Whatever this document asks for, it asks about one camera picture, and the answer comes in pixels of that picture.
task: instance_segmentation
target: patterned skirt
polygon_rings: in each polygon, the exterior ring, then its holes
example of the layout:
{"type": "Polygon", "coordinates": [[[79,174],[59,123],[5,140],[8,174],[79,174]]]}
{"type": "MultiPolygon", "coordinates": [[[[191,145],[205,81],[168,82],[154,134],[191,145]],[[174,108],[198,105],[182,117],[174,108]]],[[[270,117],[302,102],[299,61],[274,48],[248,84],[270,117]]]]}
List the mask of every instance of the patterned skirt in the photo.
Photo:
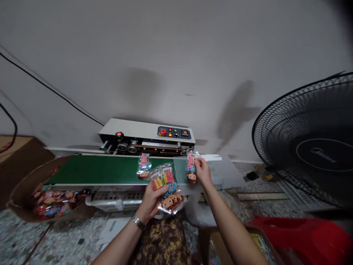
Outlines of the patterned skirt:
{"type": "Polygon", "coordinates": [[[191,265],[181,221],[175,216],[164,220],[152,219],[143,232],[129,264],[191,265]]]}

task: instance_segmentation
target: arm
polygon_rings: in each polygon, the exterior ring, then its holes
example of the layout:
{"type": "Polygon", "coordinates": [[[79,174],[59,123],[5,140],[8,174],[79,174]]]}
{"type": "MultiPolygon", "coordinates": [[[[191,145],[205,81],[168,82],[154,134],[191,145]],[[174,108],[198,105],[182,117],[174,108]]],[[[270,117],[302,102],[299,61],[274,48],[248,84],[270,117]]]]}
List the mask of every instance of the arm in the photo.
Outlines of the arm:
{"type": "MultiPolygon", "coordinates": [[[[147,225],[148,221],[158,213],[158,198],[165,194],[167,190],[168,187],[165,186],[157,191],[153,191],[152,183],[147,185],[142,203],[135,213],[135,216],[145,225],[147,225]]],[[[130,220],[109,245],[98,255],[92,265],[127,264],[141,234],[142,230],[130,220]]]]}
{"type": "Polygon", "coordinates": [[[213,187],[206,161],[203,158],[195,160],[197,178],[207,194],[214,219],[234,264],[268,264],[246,228],[213,187]]]}

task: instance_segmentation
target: machine housing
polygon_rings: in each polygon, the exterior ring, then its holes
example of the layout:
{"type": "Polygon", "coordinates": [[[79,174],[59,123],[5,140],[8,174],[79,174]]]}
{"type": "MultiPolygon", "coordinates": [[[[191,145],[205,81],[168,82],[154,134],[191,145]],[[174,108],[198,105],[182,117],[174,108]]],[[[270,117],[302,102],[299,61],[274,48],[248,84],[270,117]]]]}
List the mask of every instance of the machine housing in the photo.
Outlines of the machine housing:
{"type": "Polygon", "coordinates": [[[101,129],[99,137],[103,142],[99,149],[114,155],[182,156],[195,146],[189,128],[113,118],[101,129]]]}

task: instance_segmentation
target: open cardboard box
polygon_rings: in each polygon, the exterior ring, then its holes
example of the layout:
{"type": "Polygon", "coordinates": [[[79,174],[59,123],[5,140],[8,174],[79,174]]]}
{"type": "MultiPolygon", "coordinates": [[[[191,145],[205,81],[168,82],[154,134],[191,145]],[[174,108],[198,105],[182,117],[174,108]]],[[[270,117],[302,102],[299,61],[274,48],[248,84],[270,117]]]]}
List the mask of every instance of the open cardboard box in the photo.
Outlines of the open cardboard box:
{"type": "Polygon", "coordinates": [[[61,222],[69,220],[79,220],[90,218],[96,211],[95,207],[87,206],[84,200],[70,213],[48,219],[41,220],[33,213],[30,205],[30,198],[36,187],[46,182],[57,167],[63,165],[71,156],[49,161],[30,172],[12,191],[7,206],[22,220],[27,222],[61,222]]]}
{"type": "MultiPolygon", "coordinates": [[[[244,225],[244,226],[248,230],[249,233],[258,234],[263,238],[263,240],[265,241],[265,244],[271,250],[272,256],[273,256],[277,265],[284,264],[282,259],[277,254],[275,248],[272,246],[272,244],[268,240],[267,236],[262,231],[262,229],[260,229],[259,227],[256,227],[256,226],[251,226],[251,225],[244,225]]],[[[223,242],[223,239],[222,239],[221,234],[218,230],[218,227],[199,228],[199,246],[200,246],[203,264],[209,265],[210,239],[212,239],[213,246],[215,248],[215,251],[216,251],[218,258],[220,259],[221,264],[222,265],[233,265],[234,263],[233,263],[232,258],[231,258],[230,254],[229,254],[229,252],[223,242]]]]}
{"type": "MultiPolygon", "coordinates": [[[[6,148],[12,136],[0,136],[0,149],[6,148]]],[[[54,159],[44,145],[34,137],[16,137],[13,146],[0,154],[0,210],[6,208],[11,191],[38,166],[54,159]]]]}

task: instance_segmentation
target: hand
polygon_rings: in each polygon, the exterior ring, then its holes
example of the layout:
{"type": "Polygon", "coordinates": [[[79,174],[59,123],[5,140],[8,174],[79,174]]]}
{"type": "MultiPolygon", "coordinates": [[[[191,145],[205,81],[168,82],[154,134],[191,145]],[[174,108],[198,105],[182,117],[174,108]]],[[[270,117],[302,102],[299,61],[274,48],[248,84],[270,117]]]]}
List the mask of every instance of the hand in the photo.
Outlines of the hand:
{"type": "Polygon", "coordinates": [[[150,182],[143,196],[142,203],[137,209],[135,216],[147,225],[148,221],[154,218],[158,213],[158,203],[159,197],[165,194],[168,191],[168,186],[164,186],[156,191],[153,190],[152,183],[150,182]]]}
{"type": "Polygon", "coordinates": [[[202,186],[212,185],[211,171],[206,160],[204,158],[195,158],[195,166],[197,178],[201,181],[202,186]]]}

